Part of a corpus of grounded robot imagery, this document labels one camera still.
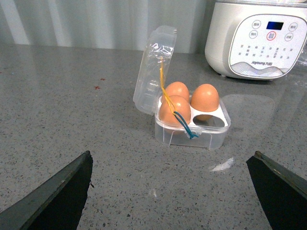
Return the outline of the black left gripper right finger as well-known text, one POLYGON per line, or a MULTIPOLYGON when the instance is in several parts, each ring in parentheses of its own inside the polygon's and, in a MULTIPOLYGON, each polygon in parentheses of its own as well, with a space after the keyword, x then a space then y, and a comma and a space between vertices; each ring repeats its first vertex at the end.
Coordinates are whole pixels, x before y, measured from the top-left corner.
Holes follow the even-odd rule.
POLYGON ((247 160, 261 207, 273 230, 307 228, 307 181, 260 151, 247 160))

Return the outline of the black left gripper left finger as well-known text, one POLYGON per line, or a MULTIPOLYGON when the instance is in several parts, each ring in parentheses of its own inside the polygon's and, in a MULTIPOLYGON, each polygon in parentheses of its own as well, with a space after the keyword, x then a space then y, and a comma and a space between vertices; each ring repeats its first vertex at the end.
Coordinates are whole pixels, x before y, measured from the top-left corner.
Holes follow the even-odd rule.
POLYGON ((1 212, 2 230, 75 230, 87 200, 93 158, 90 151, 1 212))

